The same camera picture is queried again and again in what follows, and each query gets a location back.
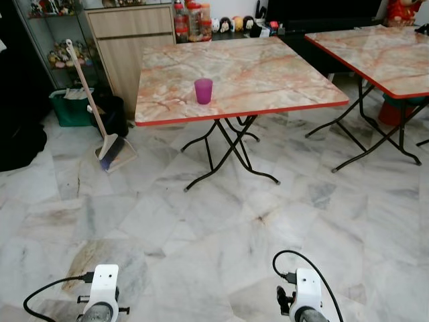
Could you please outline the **marble-top folding table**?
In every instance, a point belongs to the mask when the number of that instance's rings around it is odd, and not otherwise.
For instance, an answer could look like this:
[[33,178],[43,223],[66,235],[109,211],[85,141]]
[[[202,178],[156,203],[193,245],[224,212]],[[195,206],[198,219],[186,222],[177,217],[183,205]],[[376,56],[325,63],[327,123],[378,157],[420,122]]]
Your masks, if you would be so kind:
[[[196,102],[199,78],[212,80],[208,105]],[[277,38],[163,45],[142,50],[134,124],[211,120],[228,142],[225,156],[253,172],[243,138],[259,116],[347,102],[349,96]]]
[[[340,116],[324,127],[336,125],[347,137],[358,145],[362,154],[341,163],[331,171],[339,172],[349,164],[368,156],[384,142],[389,142],[404,156],[410,157],[416,165],[421,165],[419,157],[405,149],[407,122],[429,104],[429,37],[413,27],[391,28],[384,25],[368,25],[358,30],[340,30],[306,34],[304,37],[332,58],[358,74],[359,95]],[[380,90],[392,99],[419,99],[413,111],[402,107],[400,122],[388,132],[383,131],[376,121],[364,112],[364,99],[374,89]],[[344,117],[358,108],[362,119],[371,126],[382,139],[371,147],[365,147],[343,125]]]

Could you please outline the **black waste bin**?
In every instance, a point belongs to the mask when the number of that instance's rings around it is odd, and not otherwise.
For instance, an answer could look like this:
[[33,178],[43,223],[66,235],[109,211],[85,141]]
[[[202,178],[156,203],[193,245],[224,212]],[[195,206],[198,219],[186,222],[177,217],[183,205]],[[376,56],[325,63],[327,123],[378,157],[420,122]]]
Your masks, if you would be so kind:
[[99,108],[99,117],[108,135],[117,134],[121,138],[129,133],[125,115],[125,102],[123,99],[112,95],[95,95],[95,104]]

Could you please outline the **black fabric heap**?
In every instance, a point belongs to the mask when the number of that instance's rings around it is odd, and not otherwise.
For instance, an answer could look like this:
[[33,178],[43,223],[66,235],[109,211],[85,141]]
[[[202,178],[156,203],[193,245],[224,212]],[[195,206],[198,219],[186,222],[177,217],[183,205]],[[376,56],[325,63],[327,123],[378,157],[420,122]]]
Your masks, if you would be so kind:
[[0,0],[0,172],[29,166],[44,150],[51,82],[14,0]]

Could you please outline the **purple plastic cup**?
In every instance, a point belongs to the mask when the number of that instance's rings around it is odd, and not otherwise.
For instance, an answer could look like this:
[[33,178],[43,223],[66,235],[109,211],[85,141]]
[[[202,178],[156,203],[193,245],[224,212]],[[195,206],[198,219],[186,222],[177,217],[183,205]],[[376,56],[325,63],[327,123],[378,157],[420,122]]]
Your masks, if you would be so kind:
[[208,105],[212,98],[212,80],[199,78],[194,82],[196,102],[200,105]]

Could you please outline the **red-lid plastic jar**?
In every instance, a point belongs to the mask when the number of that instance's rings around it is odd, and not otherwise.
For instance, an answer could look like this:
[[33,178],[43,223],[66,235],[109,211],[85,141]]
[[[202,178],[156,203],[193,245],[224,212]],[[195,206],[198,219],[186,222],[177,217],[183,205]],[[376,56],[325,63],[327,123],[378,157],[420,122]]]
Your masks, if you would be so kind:
[[189,16],[183,4],[177,2],[174,4],[174,27],[176,43],[184,44],[189,42]]

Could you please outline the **light wooden cabinet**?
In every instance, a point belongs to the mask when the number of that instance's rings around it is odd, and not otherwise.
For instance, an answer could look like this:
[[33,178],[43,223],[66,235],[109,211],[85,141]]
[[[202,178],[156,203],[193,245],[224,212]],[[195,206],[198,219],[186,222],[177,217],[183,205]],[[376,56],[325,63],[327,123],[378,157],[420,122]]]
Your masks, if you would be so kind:
[[125,102],[126,119],[134,119],[142,49],[174,45],[172,4],[87,9],[84,12],[113,95]]

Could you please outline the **red bucket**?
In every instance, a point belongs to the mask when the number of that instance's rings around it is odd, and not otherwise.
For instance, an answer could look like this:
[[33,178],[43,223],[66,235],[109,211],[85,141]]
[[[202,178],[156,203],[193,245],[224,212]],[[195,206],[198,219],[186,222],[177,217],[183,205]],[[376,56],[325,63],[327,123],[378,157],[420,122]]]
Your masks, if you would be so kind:
[[401,123],[402,110],[405,110],[405,116],[413,113],[413,105],[407,99],[394,99],[389,95],[383,95],[383,104],[378,113],[378,120],[384,125],[397,126]]

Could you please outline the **glass shelf with figurines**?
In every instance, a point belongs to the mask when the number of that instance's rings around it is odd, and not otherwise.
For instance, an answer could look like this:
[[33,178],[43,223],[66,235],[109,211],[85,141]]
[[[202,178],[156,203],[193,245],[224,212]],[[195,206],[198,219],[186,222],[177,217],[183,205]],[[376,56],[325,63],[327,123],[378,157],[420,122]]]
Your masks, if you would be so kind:
[[96,55],[90,46],[91,34],[83,18],[82,0],[11,0],[22,19],[28,39],[40,64],[47,70],[53,89],[74,88],[80,78],[64,49],[71,40],[78,51],[78,62],[88,83],[101,82]]

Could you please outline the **beige-handled broom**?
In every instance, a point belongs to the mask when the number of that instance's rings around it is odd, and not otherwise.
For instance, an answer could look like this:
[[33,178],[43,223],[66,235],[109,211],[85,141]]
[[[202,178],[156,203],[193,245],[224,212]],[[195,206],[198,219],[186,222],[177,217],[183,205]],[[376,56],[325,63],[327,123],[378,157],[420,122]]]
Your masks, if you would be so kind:
[[107,133],[101,119],[101,114],[99,113],[98,105],[95,104],[88,81],[82,72],[80,62],[78,62],[76,48],[74,48],[74,44],[71,39],[65,40],[64,43],[68,54],[72,56],[71,61],[74,64],[74,68],[76,69],[80,81],[82,82],[82,89],[88,98],[88,111],[92,116],[94,116],[99,133],[101,133],[101,137],[103,138],[101,147],[96,148],[95,150],[95,156],[99,162],[99,166],[101,166],[107,174],[111,174],[112,172],[117,171],[117,169],[122,168],[125,164],[137,159],[137,150],[133,148],[131,142],[129,142],[125,137],[121,137],[117,133]]

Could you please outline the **green storage bin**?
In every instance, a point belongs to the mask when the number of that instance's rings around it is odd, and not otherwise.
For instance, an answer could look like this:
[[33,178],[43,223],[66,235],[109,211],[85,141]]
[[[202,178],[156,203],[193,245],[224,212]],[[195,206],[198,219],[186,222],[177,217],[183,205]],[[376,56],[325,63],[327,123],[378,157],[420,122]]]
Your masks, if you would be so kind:
[[61,127],[86,127],[92,125],[90,104],[83,89],[56,90],[49,99]]

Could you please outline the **black television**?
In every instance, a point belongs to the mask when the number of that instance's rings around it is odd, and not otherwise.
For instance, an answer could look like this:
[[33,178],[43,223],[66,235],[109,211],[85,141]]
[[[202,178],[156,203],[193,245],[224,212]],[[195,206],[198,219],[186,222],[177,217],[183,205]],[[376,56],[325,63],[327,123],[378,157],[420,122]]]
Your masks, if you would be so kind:
[[267,0],[266,21],[284,23],[287,30],[354,28],[376,19],[384,0]]

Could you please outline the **red lucky figurine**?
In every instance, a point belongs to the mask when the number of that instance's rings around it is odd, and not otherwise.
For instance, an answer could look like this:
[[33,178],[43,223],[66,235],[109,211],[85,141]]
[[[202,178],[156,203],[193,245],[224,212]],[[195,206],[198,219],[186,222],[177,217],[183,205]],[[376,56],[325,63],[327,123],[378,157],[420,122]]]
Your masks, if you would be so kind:
[[416,14],[425,0],[388,0],[386,27],[402,28],[416,23]]

